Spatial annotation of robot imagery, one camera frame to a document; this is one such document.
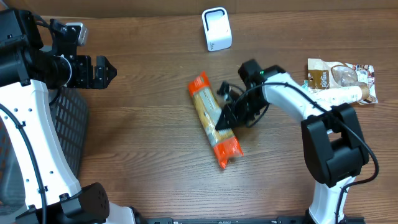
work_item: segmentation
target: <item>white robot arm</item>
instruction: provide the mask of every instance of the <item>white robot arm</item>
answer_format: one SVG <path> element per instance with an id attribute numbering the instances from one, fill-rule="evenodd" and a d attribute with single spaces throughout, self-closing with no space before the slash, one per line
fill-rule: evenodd
<path id="1" fill-rule="evenodd" d="M 343 122 L 352 121 L 349 125 L 363 138 L 354 110 L 349 105 L 332 108 L 328 102 L 316 101 L 276 65 L 262 70 L 255 60 L 250 60 L 242 64 L 238 73 L 248 90 L 239 96 L 229 84 L 222 84 L 217 94 L 223 95 L 229 104 L 223 108 L 216 129 L 234 128 L 245 123 L 250 127 L 248 123 L 264 106 L 271 104 L 281 108 L 302 126 L 305 162 L 316 180 L 307 220 L 316 224 L 336 223 L 341 188 L 354 181 L 361 167 L 368 163 L 369 156 L 365 148 L 350 139 L 325 112 L 329 111 Z M 330 142 L 327 134 L 332 132 L 342 132 L 342 138 Z M 345 199 L 346 194 L 340 201 L 338 222 L 345 217 Z"/>
<path id="2" fill-rule="evenodd" d="M 0 23 L 0 117 L 21 168 L 27 205 L 16 223 L 135 223 L 138 214 L 109 202 L 101 184 L 80 186 L 50 117 L 48 88 L 103 89 L 116 69 L 104 56 L 93 67 L 90 56 L 76 54 L 88 33 L 82 23 L 47 24 L 17 9 L 1 11 L 0 21 L 7 21 Z M 37 25 L 56 40 L 49 52 L 40 50 Z"/>
<path id="3" fill-rule="evenodd" d="M 288 73 L 279 73 L 267 79 L 268 83 L 279 82 L 288 83 L 301 89 L 313 101 L 313 96 L 301 88 Z M 264 98 L 272 105 L 276 105 L 283 109 L 291 118 L 298 123 L 307 119 L 309 116 L 318 116 L 323 114 L 318 108 L 306 100 L 302 95 L 298 94 L 291 88 L 286 88 L 282 85 L 266 85 L 262 87 Z M 331 105 L 325 101 L 317 101 L 317 103 L 326 109 L 331 110 Z M 309 208 L 309 215 L 316 224 L 334 224 L 335 211 L 338 203 L 341 188 L 354 181 L 355 177 L 347 177 L 339 182 L 334 187 L 328 187 L 326 184 L 320 184 L 315 181 L 315 190 L 312 204 Z M 339 211 L 339 222 L 344 218 L 343 207 L 347 194 L 344 194 Z"/>

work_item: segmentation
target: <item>food package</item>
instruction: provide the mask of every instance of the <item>food package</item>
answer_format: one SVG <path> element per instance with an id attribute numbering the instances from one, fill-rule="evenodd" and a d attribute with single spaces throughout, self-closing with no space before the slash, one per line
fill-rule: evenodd
<path id="1" fill-rule="evenodd" d="M 200 76 L 189 83 L 188 90 L 218 163 L 225 169 L 229 158 L 243 156 L 243 152 L 231 129 L 220 131 L 215 129 L 221 115 L 221 108 L 211 93 L 206 73 L 202 72 Z"/>
<path id="2" fill-rule="evenodd" d="M 308 91 L 333 105 L 354 101 L 359 104 L 377 103 L 372 65 L 309 58 Z"/>

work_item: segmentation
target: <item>plastic packaging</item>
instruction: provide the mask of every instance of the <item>plastic packaging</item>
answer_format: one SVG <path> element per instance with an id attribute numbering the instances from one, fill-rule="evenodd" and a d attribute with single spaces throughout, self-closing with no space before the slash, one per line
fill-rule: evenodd
<path id="1" fill-rule="evenodd" d="M 309 58 L 308 91 L 334 105 L 352 103 L 353 100 L 359 104 L 377 103 L 372 65 L 324 62 Z"/>
<path id="2" fill-rule="evenodd" d="M 312 93 L 317 100 L 329 102 L 332 106 L 343 103 L 354 103 L 369 97 L 369 89 L 366 85 L 345 86 Z"/>
<path id="3" fill-rule="evenodd" d="M 200 76 L 189 83 L 188 90 L 218 163 L 225 169 L 228 159 L 243 156 L 243 151 L 231 129 L 221 131 L 215 129 L 221 115 L 221 108 L 211 93 L 206 73 L 202 72 Z"/>

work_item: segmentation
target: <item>black cable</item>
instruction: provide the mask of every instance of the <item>black cable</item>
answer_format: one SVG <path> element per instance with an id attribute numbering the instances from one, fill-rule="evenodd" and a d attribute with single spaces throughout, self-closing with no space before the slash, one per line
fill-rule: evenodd
<path id="1" fill-rule="evenodd" d="M 19 130 L 19 132 L 26 144 L 27 151 L 29 152 L 29 155 L 30 155 L 30 160 L 32 161 L 33 170 L 36 175 L 37 184 L 39 185 L 40 196 L 42 198 L 42 215 L 43 215 L 42 223 L 46 224 L 47 223 L 47 200 L 45 198 L 45 189 L 44 189 L 44 185 L 43 185 L 42 176 L 40 175 L 40 172 L 39 172 L 39 166 L 37 165 L 36 157 L 35 157 L 35 154 L 32 149 L 32 145 L 30 144 L 29 138 L 27 137 L 26 132 L 23 128 L 25 126 L 25 124 L 21 124 L 18 121 L 18 119 L 2 104 L 0 104 L 0 110 L 4 111 L 5 114 L 11 118 L 11 120 L 16 125 L 16 128 Z"/>
<path id="2" fill-rule="evenodd" d="M 57 90 L 57 94 L 55 95 L 54 99 L 51 100 L 49 105 L 52 106 L 55 102 L 57 102 L 57 99 L 60 98 L 60 95 L 61 95 L 61 88 Z"/>
<path id="3" fill-rule="evenodd" d="M 235 87 L 235 88 L 237 88 L 239 91 L 241 91 L 242 93 L 244 93 L 244 90 L 241 88 L 241 87 L 239 87 L 239 86 L 237 86 L 237 85 L 235 85 L 235 84 L 228 84 L 229 86 L 231 86 L 231 87 Z"/>
<path id="4" fill-rule="evenodd" d="M 50 31 L 50 35 L 51 35 L 51 39 L 52 39 L 52 48 L 51 48 L 51 51 L 47 52 L 47 54 L 55 55 L 55 53 L 57 53 L 57 39 L 55 38 L 54 31 L 51 29 L 50 25 L 41 16 L 39 16 L 37 14 L 32 14 L 32 15 L 37 21 L 39 21 L 39 22 L 36 22 L 36 25 L 45 27 Z"/>
<path id="5" fill-rule="evenodd" d="M 256 125 L 259 121 L 260 121 L 260 119 L 265 115 L 265 113 L 267 112 L 267 110 L 268 110 L 268 107 L 269 107 L 269 105 L 267 105 L 266 106 L 266 108 L 264 109 L 264 111 L 261 113 L 261 115 L 260 115 L 260 117 L 258 117 L 258 119 L 257 120 L 255 120 L 255 122 L 253 122 L 253 123 L 251 123 L 251 124 L 246 124 L 246 127 L 247 128 L 252 128 L 254 125 Z"/>
<path id="6" fill-rule="evenodd" d="M 239 98 L 234 102 L 234 104 L 231 107 L 231 111 L 234 111 L 235 106 L 237 104 L 238 101 L 242 100 L 244 98 L 245 95 L 247 95 L 250 91 L 253 91 L 257 88 L 260 88 L 262 86 L 266 86 L 266 85 L 279 85 L 279 86 L 285 86 L 285 87 L 289 87 L 293 90 L 295 90 L 297 93 L 299 93 L 302 97 L 304 97 L 308 102 L 310 102 L 315 108 L 317 108 L 318 110 L 324 112 L 325 114 L 327 114 L 331 119 L 333 119 L 335 122 L 337 122 L 341 127 L 343 127 L 346 131 L 348 131 L 351 135 L 353 135 L 356 139 L 358 139 L 358 141 L 363 145 L 363 147 L 366 148 L 366 150 L 368 151 L 369 155 L 371 156 L 373 163 L 374 163 L 374 173 L 370 178 L 364 179 L 364 180 L 359 180 L 350 184 L 346 184 L 344 187 L 341 188 L 341 192 L 340 192 L 340 196 L 338 199 L 338 204 L 336 207 L 336 224 L 338 224 L 338 212 L 340 210 L 341 207 L 341 201 L 343 200 L 343 195 L 346 192 L 346 189 L 348 187 L 354 186 L 354 185 L 359 185 L 359 184 L 365 184 L 368 183 L 372 180 L 374 180 L 377 175 L 379 174 L 379 163 L 377 161 L 376 155 L 374 155 L 372 149 L 353 131 L 351 130 L 351 128 L 349 128 L 347 125 L 345 125 L 345 123 L 343 123 L 342 121 L 340 121 L 337 117 L 335 117 L 331 112 L 327 111 L 326 109 L 324 109 L 323 107 L 319 106 L 317 102 L 313 101 L 309 96 L 307 96 L 302 90 L 300 90 L 299 88 L 297 88 L 296 86 L 293 86 L 291 84 L 288 83 L 282 83 L 282 82 L 269 82 L 269 83 L 262 83 L 260 85 L 254 86 L 248 90 L 246 90 L 241 96 L 239 96 Z"/>
<path id="7" fill-rule="evenodd" d="M 46 28 L 50 27 L 49 24 L 41 16 L 39 16 L 37 14 L 34 14 L 34 13 L 32 15 L 37 21 L 42 22 L 42 24 L 38 24 L 36 22 L 37 25 L 40 25 L 40 26 L 43 26 L 43 27 L 46 27 Z"/>

